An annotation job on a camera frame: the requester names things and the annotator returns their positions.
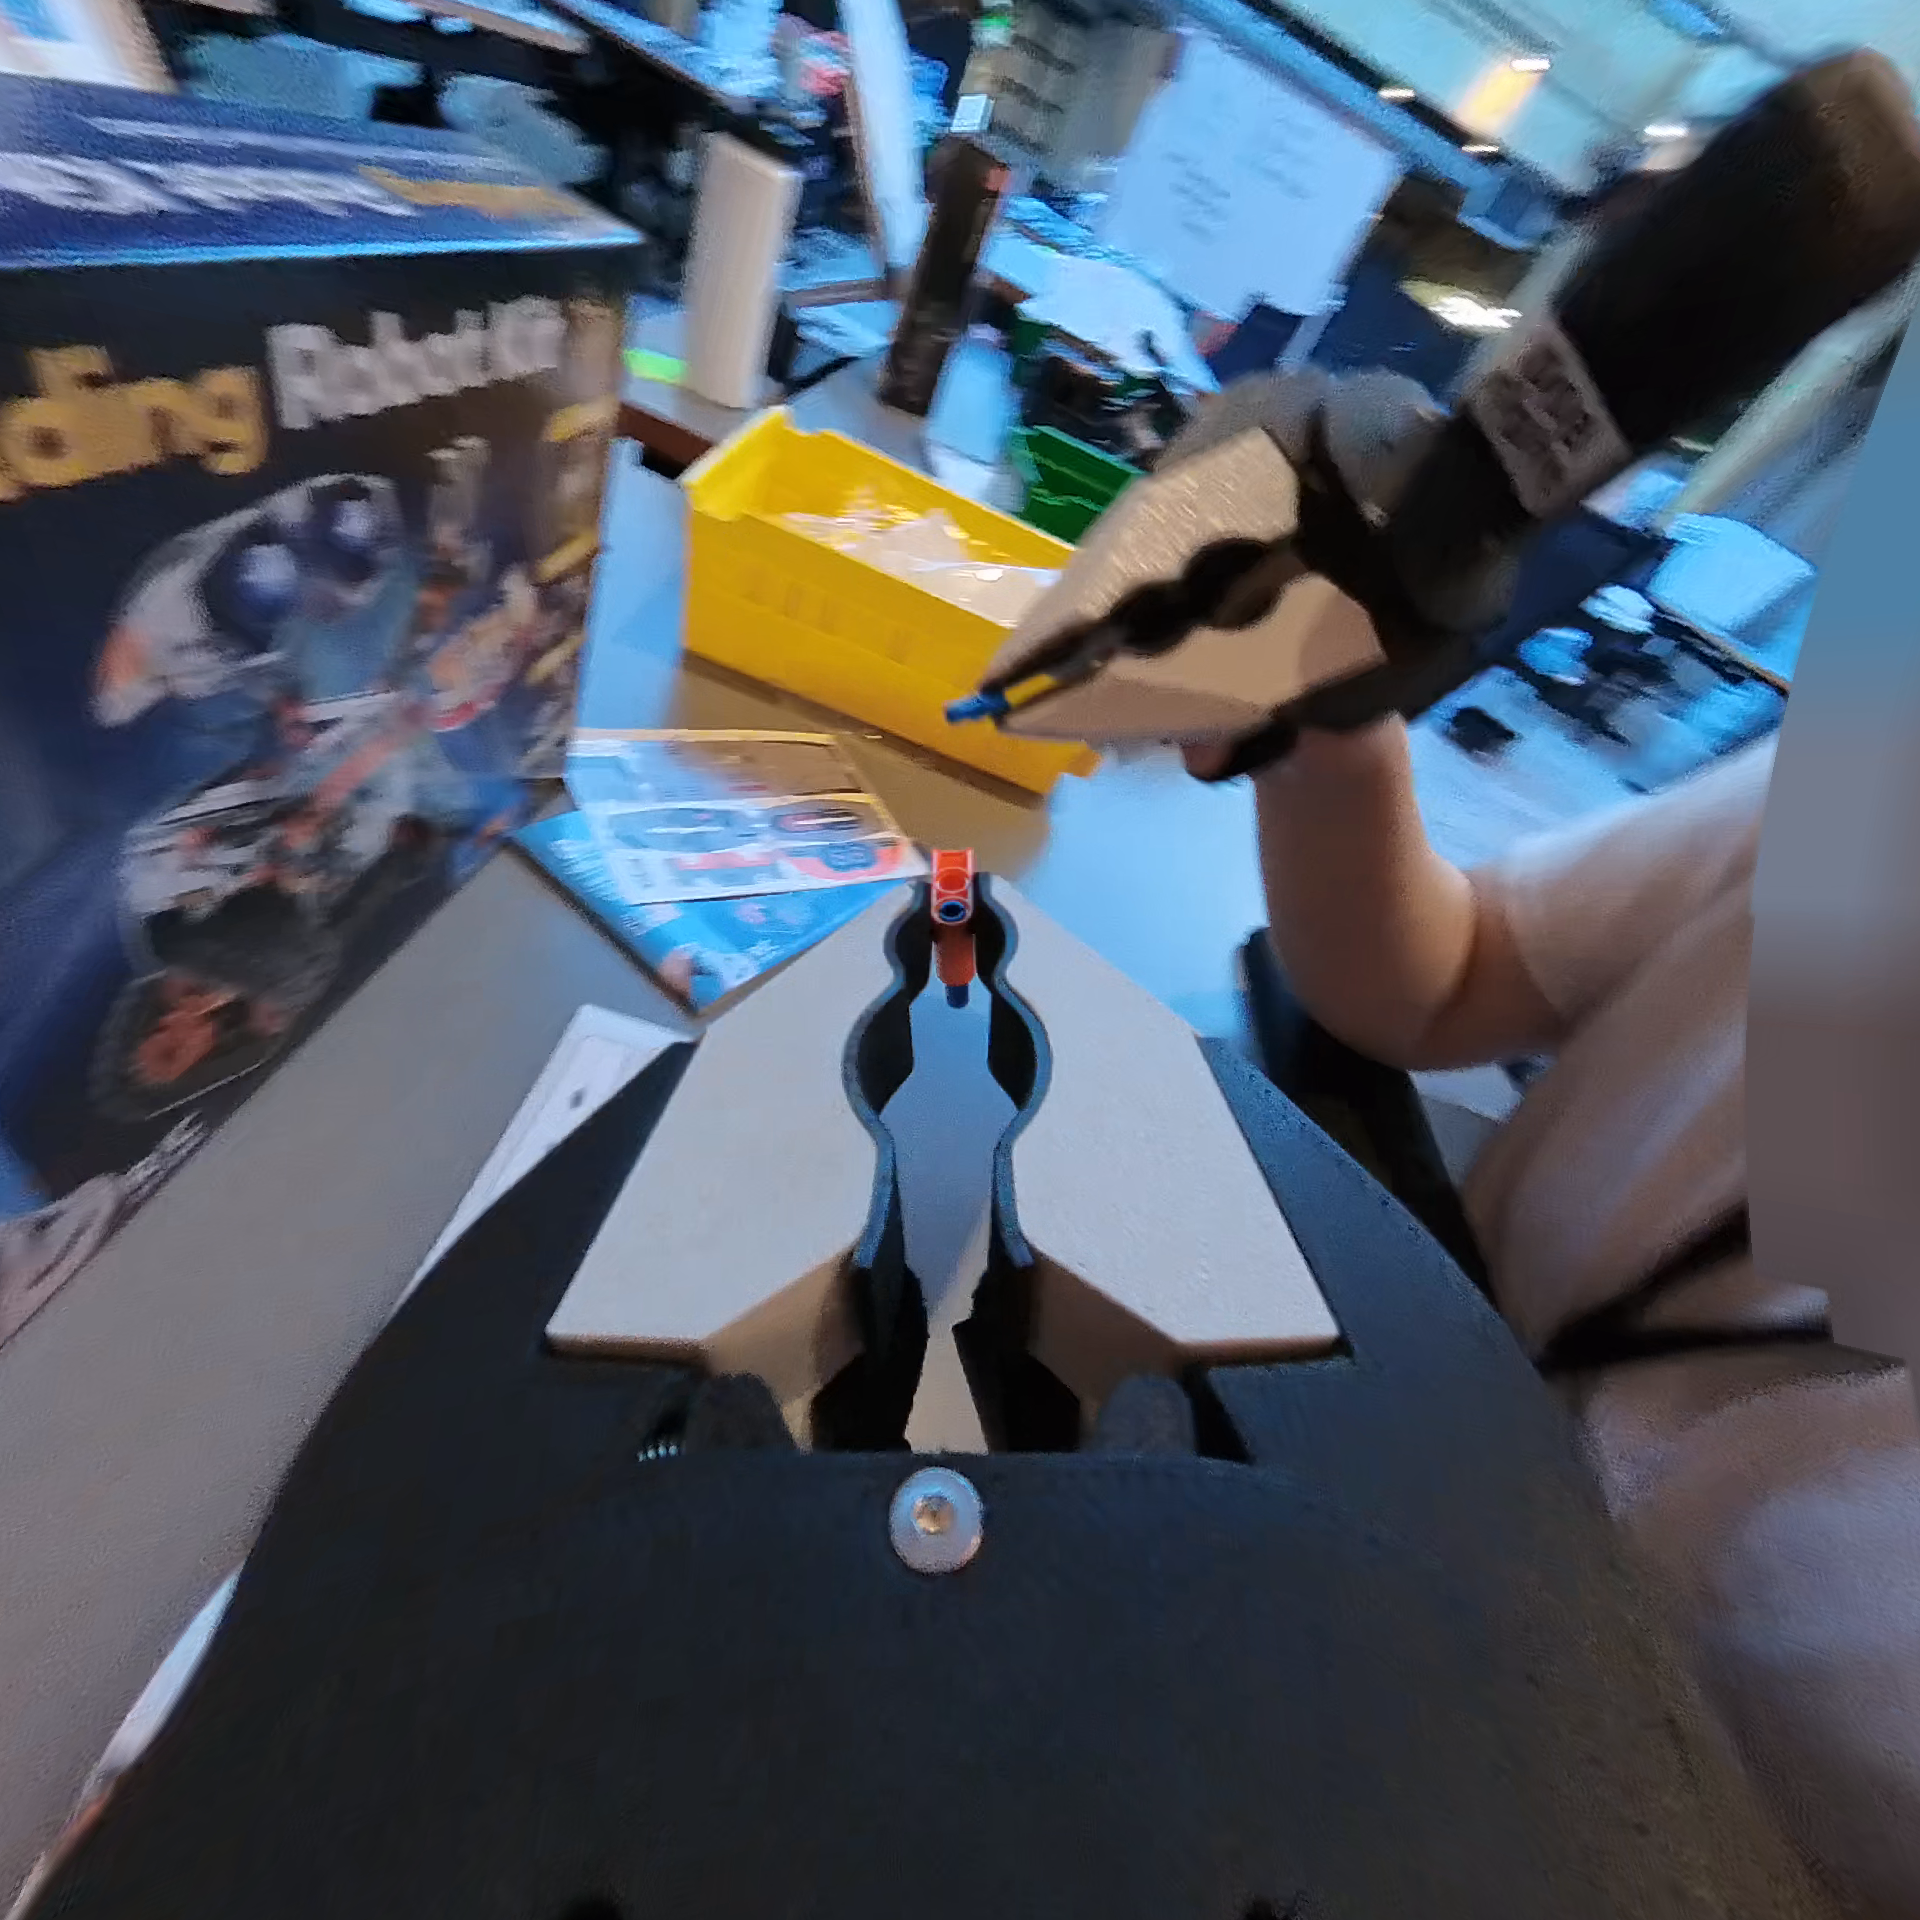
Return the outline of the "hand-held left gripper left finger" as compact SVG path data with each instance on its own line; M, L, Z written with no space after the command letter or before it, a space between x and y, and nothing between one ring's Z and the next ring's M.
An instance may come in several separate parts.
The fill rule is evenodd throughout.
M928 973L928 889L900 884L709 1024L548 1346L755 1377L805 1444L905 1450L928 1311L885 1114Z

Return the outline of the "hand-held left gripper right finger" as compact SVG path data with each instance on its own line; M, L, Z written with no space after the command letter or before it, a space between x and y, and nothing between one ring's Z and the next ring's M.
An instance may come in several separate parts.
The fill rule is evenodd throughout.
M1339 1327L1197 1032L984 879L991 1147L956 1349L989 1450L1075 1450L1137 1379L1328 1361Z

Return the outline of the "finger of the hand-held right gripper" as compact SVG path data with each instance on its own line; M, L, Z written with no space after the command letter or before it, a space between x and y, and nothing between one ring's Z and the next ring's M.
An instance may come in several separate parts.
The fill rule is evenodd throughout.
M1112 653L1160 657L1199 629L1233 631L1315 576L1302 485L1260 427L1125 492L1024 616L983 689L1014 701L1083 680Z
M1112 653L1075 684L1054 671L1055 689L1024 696L997 729L1083 747L1209 746L1383 666L1388 651L1367 609L1304 576L1246 629L1199 629L1152 659Z

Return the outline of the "orange connector piece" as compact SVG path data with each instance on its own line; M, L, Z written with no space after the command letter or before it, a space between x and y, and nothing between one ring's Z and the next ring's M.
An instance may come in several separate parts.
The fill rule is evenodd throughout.
M928 852L929 968L952 1010L967 1010L976 986L976 873L967 848Z

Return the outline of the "person's right forearm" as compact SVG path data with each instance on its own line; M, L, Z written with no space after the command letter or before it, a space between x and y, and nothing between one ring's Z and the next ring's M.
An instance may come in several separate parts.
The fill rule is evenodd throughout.
M1775 746L1461 867L1400 721L1302 733L1254 780L1270 948L1307 1016L1380 1065L1553 1053L1697 937L1748 928Z

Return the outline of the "grey desk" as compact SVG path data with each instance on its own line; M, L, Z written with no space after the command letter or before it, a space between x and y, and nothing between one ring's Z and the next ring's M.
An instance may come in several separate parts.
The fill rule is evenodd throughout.
M1233 954L1265 921L1246 784L1143 753L1024 808L875 736L847 753L908 832L1240 1040ZM584 1004L688 1029L497 855L5 1346L5 1914Z

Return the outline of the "green bin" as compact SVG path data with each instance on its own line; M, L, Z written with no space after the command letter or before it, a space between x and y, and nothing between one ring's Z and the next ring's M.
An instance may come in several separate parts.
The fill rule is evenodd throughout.
M1055 427L1024 423L1005 457L1014 473L1014 515L1044 537L1081 544L1087 529L1140 477L1140 469Z

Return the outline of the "blue booklet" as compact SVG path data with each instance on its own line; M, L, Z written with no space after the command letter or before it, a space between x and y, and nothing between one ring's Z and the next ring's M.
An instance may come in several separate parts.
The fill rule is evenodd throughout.
M511 847L691 1017L717 1016L900 887L875 881L821 891L631 903L616 891L577 812L518 827Z

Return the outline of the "clear plastic bags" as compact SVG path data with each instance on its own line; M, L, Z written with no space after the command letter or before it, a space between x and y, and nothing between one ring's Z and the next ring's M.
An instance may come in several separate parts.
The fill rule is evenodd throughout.
M774 524L840 561L956 603L1025 601L1060 579L1055 567L1022 564L989 551L945 513L782 513Z

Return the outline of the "white paper sheet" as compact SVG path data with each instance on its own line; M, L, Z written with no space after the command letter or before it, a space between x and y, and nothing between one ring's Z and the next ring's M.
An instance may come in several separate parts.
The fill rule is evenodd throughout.
M1096 240L1217 321L1328 311L1400 155L1343 112L1199 29L1119 155Z

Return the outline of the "colourful sticker sheet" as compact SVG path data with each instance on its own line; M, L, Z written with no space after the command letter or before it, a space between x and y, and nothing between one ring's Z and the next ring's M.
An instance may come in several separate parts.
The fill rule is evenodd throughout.
M582 729L565 784L619 905L821 895L928 869L837 736Z

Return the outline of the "yellow bin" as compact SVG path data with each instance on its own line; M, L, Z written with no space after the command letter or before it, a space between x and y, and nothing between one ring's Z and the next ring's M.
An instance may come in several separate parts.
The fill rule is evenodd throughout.
M681 639L688 657L933 753L972 773L1047 795L1091 778L1096 753L956 728L1011 627L812 533L875 509L883 531L935 520L961 563L1057 572L1072 549L1041 531L832 431L767 408L678 481L685 500Z

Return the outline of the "white paper roll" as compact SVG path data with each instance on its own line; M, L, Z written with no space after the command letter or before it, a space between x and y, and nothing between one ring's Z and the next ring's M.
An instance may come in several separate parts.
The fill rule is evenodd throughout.
M681 283L683 387L712 404L759 404L799 211L799 171L735 135L704 145Z

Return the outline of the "robot kit box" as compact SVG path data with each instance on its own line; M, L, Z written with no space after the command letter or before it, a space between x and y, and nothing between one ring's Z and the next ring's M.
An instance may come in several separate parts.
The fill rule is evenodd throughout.
M5 1339L559 778L640 235L5 79Z

